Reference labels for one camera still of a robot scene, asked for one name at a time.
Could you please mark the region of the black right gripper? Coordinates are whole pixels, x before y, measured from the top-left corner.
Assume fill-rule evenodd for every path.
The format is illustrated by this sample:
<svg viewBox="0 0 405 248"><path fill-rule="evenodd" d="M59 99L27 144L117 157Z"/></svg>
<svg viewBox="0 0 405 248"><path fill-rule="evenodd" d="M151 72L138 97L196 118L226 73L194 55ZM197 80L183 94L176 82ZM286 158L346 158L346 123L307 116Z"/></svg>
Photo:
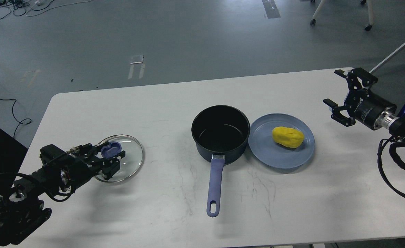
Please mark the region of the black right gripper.
<svg viewBox="0 0 405 248"><path fill-rule="evenodd" d="M359 121L371 130L377 130L382 127L381 122L387 114L396 112L395 104L368 91L378 82L378 78L365 69L355 68L349 71L338 69L334 73L347 81L349 89L342 106L330 99L323 100L323 103L330 107L331 118L336 122L349 127ZM344 116L342 111L347 111L349 117Z"/></svg>

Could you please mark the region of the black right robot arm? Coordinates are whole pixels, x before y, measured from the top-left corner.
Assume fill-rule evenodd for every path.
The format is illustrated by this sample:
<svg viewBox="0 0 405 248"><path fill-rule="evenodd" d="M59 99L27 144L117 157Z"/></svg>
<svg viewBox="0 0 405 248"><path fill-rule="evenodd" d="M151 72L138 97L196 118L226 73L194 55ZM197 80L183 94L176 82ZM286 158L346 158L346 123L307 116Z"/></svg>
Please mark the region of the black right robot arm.
<svg viewBox="0 0 405 248"><path fill-rule="evenodd" d="M348 94L344 104L339 106L330 99L323 102L331 111L331 118L343 126L355 125L358 121L375 131L385 128L391 135L380 140L377 149L377 166L383 181L399 196L405 198L405 193L397 190L388 180L383 169L382 154L389 145L389 155L392 160L405 171L405 162L397 153L398 148L405 149L405 105L396 114L396 105L373 93L371 87L378 82L378 78L362 68L334 72L344 78L348 86Z"/></svg>

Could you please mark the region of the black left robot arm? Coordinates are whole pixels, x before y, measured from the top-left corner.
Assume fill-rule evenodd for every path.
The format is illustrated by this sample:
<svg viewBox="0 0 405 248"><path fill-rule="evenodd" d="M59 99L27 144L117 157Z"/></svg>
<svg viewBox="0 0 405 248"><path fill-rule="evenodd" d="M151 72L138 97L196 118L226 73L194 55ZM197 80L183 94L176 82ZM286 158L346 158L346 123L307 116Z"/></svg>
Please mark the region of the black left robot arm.
<svg viewBox="0 0 405 248"><path fill-rule="evenodd" d="M39 170L29 175L0 173L0 177L19 177L0 197L0 246L20 244L50 218L52 210L44 207L39 196L64 202L95 176L111 179L124 157L125 151L116 142L87 143L68 151L50 144L40 150Z"/></svg>

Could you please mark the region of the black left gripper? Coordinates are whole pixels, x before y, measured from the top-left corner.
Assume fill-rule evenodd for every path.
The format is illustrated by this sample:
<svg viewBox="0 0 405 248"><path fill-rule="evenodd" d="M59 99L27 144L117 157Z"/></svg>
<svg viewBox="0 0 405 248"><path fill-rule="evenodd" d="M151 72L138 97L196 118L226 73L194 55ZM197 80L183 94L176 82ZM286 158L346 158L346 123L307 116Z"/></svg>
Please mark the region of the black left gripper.
<svg viewBox="0 0 405 248"><path fill-rule="evenodd" d="M71 154L64 156L64 170L69 183L87 183L93 177L100 182L111 181L120 171L121 159L125 157L125 151L111 157L98 157L102 147L103 145L87 143L74 147L74 156Z"/></svg>

